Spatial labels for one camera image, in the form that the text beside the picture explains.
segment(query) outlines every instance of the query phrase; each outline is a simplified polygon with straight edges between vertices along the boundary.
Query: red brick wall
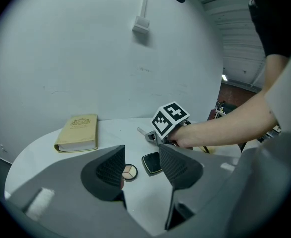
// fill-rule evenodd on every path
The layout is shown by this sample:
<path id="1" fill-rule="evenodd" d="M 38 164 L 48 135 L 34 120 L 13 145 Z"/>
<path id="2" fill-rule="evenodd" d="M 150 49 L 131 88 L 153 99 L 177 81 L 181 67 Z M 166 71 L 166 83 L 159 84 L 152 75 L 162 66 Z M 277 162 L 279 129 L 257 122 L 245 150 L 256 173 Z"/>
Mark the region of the red brick wall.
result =
<path id="1" fill-rule="evenodd" d="M 250 92 L 232 85 L 221 84 L 217 100 L 220 102 L 225 101 L 236 106 L 241 106 L 254 95 L 254 92 Z"/>

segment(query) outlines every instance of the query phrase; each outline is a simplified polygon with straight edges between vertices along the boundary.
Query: ceiling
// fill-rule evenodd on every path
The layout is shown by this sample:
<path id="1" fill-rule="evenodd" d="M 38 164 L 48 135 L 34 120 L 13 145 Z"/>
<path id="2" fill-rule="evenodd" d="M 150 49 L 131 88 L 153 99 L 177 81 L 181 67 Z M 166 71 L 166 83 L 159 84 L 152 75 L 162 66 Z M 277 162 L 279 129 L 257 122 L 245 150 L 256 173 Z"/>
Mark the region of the ceiling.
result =
<path id="1" fill-rule="evenodd" d="M 230 85 L 259 92 L 264 84 L 265 55 L 248 9 L 250 0 L 200 0 L 220 30 L 224 72 Z"/>

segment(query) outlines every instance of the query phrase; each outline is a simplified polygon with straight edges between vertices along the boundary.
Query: forearm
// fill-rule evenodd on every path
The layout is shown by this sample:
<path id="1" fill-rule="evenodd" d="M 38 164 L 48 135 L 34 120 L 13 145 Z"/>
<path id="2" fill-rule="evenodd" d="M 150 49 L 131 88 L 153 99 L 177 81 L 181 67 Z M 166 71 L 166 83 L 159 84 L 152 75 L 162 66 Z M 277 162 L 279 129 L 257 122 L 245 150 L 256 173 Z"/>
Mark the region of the forearm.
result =
<path id="1" fill-rule="evenodd" d="M 237 144 L 262 136 L 276 123 L 261 91 L 221 118 L 181 127 L 171 140 L 181 147 Z"/>

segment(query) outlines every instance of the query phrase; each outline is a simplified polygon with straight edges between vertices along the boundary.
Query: book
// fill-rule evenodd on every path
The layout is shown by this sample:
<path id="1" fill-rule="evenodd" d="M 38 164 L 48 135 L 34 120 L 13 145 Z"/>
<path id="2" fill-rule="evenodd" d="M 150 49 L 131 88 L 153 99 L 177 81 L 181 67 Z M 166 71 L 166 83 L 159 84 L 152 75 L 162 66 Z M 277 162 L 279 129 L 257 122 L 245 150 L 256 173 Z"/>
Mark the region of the book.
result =
<path id="1" fill-rule="evenodd" d="M 70 118 L 61 130 L 54 148 L 60 153 L 97 149 L 97 115 Z"/>

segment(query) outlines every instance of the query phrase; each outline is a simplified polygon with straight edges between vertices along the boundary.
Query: makeup compact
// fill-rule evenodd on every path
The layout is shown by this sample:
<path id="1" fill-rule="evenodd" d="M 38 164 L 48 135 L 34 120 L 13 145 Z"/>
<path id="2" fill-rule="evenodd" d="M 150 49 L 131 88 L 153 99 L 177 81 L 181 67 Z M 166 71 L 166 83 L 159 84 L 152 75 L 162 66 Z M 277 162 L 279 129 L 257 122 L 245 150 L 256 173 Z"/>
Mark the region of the makeup compact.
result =
<path id="1" fill-rule="evenodd" d="M 122 178 L 126 181 L 132 181 L 137 177 L 137 168 L 135 165 L 126 164 L 122 173 Z"/>
<path id="2" fill-rule="evenodd" d="M 142 163 L 148 175 L 153 175 L 162 170 L 160 166 L 160 154 L 158 152 L 143 156 Z"/>

